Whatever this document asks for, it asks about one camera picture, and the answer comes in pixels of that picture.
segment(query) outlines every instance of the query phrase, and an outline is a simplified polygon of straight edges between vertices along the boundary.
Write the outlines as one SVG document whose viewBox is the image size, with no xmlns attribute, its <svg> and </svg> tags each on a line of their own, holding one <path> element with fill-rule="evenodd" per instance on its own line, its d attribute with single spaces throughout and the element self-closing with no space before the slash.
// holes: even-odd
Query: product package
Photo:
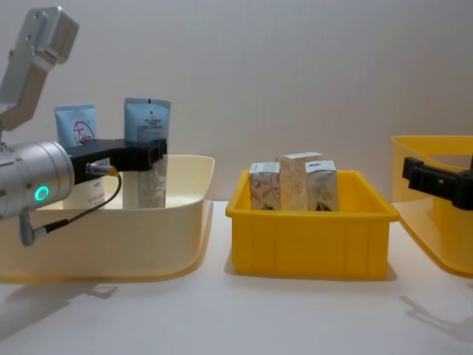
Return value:
<svg viewBox="0 0 473 355">
<path fill-rule="evenodd" d="M 337 171 L 331 160 L 305 164 L 309 211 L 338 211 Z"/>
<path fill-rule="evenodd" d="M 255 163 L 250 168 L 251 209 L 281 209 L 279 163 Z"/>
<path fill-rule="evenodd" d="M 169 144 L 169 101 L 127 98 L 125 140 L 149 143 L 166 139 Z M 156 209 L 166 206 L 167 150 L 149 172 L 123 173 L 123 207 Z"/>
<path fill-rule="evenodd" d="M 95 105 L 62 106 L 55 108 L 58 142 L 65 148 L 95 139 Z M 74 186 L 63 201 L 64 209 L 90 209 L 105 201 L 101 177 Z"/>
<path fill-rule="evenodd" d="M 322 160 L 315 152 L 282 155 L 276 158 L 281 167 L 281 209 L 307 211 L 307 175 L 305 164 Z"/>
</svg>

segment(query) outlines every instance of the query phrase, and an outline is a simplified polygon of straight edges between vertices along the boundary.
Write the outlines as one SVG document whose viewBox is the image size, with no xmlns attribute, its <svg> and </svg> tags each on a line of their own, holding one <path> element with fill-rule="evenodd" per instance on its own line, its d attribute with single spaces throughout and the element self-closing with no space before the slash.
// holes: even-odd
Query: white table surface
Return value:
<svg viewBox="0 0 473 355">
<path fill-rule="evenodd" d="M 473 280 L 441 271 L 398 223 L 387 281 L 241 277 L 225 205 L 187 276 L 0 285 L 0 354 L 473 354 Z"/>
</svg>

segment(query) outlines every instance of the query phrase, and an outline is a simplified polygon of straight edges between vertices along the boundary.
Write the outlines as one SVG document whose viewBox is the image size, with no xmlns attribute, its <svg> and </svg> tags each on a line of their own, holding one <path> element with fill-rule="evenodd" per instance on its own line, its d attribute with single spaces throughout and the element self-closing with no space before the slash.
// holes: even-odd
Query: yellow bin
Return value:
<svg viewBox="0 0 473 355">
<path fill-rule="evenodd" d="M 340 212 L 252 211 L 248 170 L 226 215 L 240 274 L 382 279 L 398 212 L 359 172 L 338 172 Z"/>
<path fill-rule="evenodd" d="M 473 276 L 473 212 L 451 201 L 408 188 L 402 178 L 404 158 L 427 166 L 463 172 L 470 167 L 473 136 L 400 136 L 392 139 L 392 199 L 401 222 L 444 269 Z"/>
</svg>

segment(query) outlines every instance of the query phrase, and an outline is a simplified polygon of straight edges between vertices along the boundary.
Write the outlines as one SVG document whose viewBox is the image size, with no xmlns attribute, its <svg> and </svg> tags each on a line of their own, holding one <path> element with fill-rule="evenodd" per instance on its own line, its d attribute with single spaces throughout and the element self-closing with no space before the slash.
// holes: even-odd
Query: black cable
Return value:
<svg viewBox="0 0 473 355">
<path fill-rule="evenodd" d="M 85 210 L 84 212 L 81 212 L 79 214 L 77 214 L 76 216 L 70 218 L 70 219 L 64 219 L 64 220 L 57 220 L 56 222 L 52 222 L 52 223 L 49 223 L 49 224 L 45 224 L 43 226 L 43 228 L 46 229 L 46 234 L 50 233 L 51 231 L 55 231 L 56 229 L 59 229 L 59 228 L 62 228 L 64 226 L 67 226 L 68 224 L 72 223 L 72 222 L 75 222 L 76 220 L 78 220 L 79 218 L 82 218 L 84 216 L 87 216 L 89 213 L 92 213 L 94 211 L 97 211 L 98 209 L 101 209 L 102 207 L 104 207 L 106 204 L 110 203 L 114 198 L 117 197 L 118 193 L 120 192 L 121 190 L 121 186 L 122 186 L 122 178 L 120 175 L 115 175 L 118 179 L 118 186 L 117 186 L 117 189 L 115 190 L 114 194 L 106 201 L 96 205 L 96 206 L 93 206 L 91 209 L 87 209 Z"/>
</svg>

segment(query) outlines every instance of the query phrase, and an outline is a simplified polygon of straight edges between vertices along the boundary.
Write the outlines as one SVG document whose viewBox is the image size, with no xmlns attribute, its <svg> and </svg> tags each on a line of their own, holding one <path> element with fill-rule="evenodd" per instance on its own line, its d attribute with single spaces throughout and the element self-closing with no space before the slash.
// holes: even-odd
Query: white wall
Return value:
<svg viewBox="0 0 473 355">
<path fill-rule="evenodd" d="M 3 0 L 0 71 L 31 7 Z M 316 150 L 390 195 L 390 137 L 473 134 L 471 0 L 63 0 L 81 24 L 35 119 L 7 141 L 55 139 L 53 108 L 95 102 L 123 136 L 126 96 L 174 102 L 173 153 L 217 159 L 212 197 L 241 169 Z"/>
</svg>

